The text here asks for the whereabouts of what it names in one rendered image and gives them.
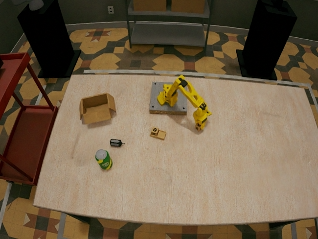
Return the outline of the green soda can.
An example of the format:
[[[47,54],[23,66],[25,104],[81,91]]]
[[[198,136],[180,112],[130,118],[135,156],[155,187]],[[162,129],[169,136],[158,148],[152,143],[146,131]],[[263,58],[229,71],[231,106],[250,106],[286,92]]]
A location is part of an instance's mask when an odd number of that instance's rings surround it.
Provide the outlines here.
[[[113,162],[108,154],[108,152],[104,149],[97,150],[95,154],[95,158],[99,163],[100,167],[104,170],[108,170],[112,167]]]

